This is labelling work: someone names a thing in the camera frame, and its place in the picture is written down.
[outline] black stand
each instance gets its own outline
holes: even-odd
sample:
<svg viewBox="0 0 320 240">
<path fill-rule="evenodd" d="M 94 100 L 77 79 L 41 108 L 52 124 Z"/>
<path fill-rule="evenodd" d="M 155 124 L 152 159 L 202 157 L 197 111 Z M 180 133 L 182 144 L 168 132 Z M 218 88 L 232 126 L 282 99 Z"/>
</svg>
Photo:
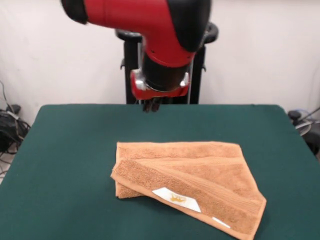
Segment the black stand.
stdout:
<svg viewBox="0 0 320 240">
<path fill-rule="evenodd" d="M 125 72 L 126 104 L 137 104 L 138 101 L 131 91 L 130 72 L 131 70 L 139 68 L 139 45 L 141 45 L 142 36 L 136 32 L 124 31 L 120 29 L 117 29 L 115 33 L 118 38 L 124 40 L 124 60 L 121 63 L 121 68 L 124 67 Z M 191 86 L 188 94 L 180 97 L 164 98 L 162 100 L 162 104 L 199 103 L 202 69 L 206 70 L 204 67 L 206 56 L 205 44 L 214 42 L 218 38 L 218 33 L 218 28 L 213 23 L 210 23 L 204 36 L 204 44 L 196 53 L 193 64 L 191 64 L 192 69 L 189 70 L 189 74 L 191 76 Z"/>
</svg>

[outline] black cable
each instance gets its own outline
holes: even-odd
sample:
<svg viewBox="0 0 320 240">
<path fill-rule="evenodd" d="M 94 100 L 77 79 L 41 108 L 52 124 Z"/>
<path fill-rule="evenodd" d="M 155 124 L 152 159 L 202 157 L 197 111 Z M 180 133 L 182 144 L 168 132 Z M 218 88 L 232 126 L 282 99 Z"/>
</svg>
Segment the black cable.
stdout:
<svg viewBox="0 0 320 240">
<path fill-rule="evenodd" d="M 313 114 L 315 114 L 316 112 L 318 112 L 320 110 L 320 106 L 318 108 L 316 108 L 314 111 L 310 112 L 307 116 L 304 116 L 303 118 L 301 118 L 298 121 L 298 124 L 301 123 L 303 120 L 307 119 L 308 117 L 312 116 Z"/>
<path fill-rule="evenodd" d="M 1 176 L 1 175 L 2 175 L 2 174 L 6 174 L 7 172 L 8 172 L 8 170 L 0 172 L 0 179 L 5 178 L 4 176 Z"/>
<path fill-rule="evenodd" d="M 1 130 L 0 129 L 0 133 L 3 133 L 3 134 L 5 134 L 8 138 L 10 138 L 12 141 L 14 141 L 16 144 L 21 144 L 21 141 L 20 140 L 17 140 L 17 139 L 15 139 L 13 136 L 11 136 L 10 135 L 10 133 L 8 133 L 7 131 L 5 131 L 5 130 Z"/>
<path fill-rule="evenodd" d="M 8 161 L 5 161 L 5 160 L 2 160 L 1 158 L 0 158 L 0 161 L 1 161 L 1 162 L 3 162 L 3 163 L 5 163 L 5 164 L 9 164 L 9 165 L 11 165 L 11 162 L 8 162 Z"/>
</svg>

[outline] cable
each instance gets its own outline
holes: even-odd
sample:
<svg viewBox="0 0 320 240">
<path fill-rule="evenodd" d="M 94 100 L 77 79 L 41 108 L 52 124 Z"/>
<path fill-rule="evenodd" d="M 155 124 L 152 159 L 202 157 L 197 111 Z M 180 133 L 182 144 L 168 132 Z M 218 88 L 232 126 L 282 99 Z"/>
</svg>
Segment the cable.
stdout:
<svg viewBox="0 0 320 240">
<path fill-rule="evenodd" d="M 298 108 L 298 109 L 294 109 L 293 111 L 297 111 L 297 112 L 301 112 L 301 113 L 304 113 L 306 115 L 309 115 L 310 117 L 312 116 L 312 114 L 310 114 L 309 111 L 305 110 L 305 109 L 301 109 L 301 108 Z"/>
<path fill-rule="evenodd" d="M 301 118 L 298 123 L 301 123 L 303 120 L 305 120 L 305 119 L 307 119 L 308 117 L 312 116 L 313 114 L 315 114 L 315 113 L 318 112 L 319 110 L 320 110 L 320 106 L 319 106 L 318 108 L 316 108 L 314 111 L 312 111 L 311 113 L 309 113 L 307 116 Z"/>
<path fill-rule="evenodd" d="M 8 172 L 8 170 L 0 172 L 0 179 L 4 179 L 5 177 L 4 177 L 4 176 L 1 176 L 1 175 L 2 175 L 2 174 L 6 174 L 7 172 Z"/>
<path fill-rule="evenodd" d="M 305 126 L 309 126 L 309 125 L 313 125 L 313 124 L 320 124 L 320 120 L 318 121 L 307 121 L 305 123 L 302 123 L 302 124 L 299 124 L 297 126 L 295 126 L 295 129 L 300 129 L 300 128 L 303 128 Z"/>
</svg>

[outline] towel fold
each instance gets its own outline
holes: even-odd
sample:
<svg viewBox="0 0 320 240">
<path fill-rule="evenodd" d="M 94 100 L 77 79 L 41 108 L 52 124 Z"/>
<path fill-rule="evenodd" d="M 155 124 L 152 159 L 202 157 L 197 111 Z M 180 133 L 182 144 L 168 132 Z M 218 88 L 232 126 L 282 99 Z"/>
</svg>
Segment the towel fold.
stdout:
<svg viewBox="0 0 320 240">
<path fill-rule="evenodd" d="M 266 199 L 239 145 L 118 143 L 116 196 L 149 196 L 240 240 L 252 240 Z"/>
</svg>

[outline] white wall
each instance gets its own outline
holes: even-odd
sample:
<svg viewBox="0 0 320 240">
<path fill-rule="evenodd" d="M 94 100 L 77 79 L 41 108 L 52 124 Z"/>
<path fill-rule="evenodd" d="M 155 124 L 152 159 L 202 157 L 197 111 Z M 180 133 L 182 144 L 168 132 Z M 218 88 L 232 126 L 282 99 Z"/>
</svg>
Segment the white wall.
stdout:
<svg viewBox="0 0 320 240">
<path fill-rule="evenodd" d="M 319 13 L 317 0 L 214 1 L 200 103 L 320 105 Z M 122 58 L 112 29 L 73 22 L 59 0 L 0 1 L 0 79 L 31 123 L 45 104 L 125 103 Z"/>
</svg>

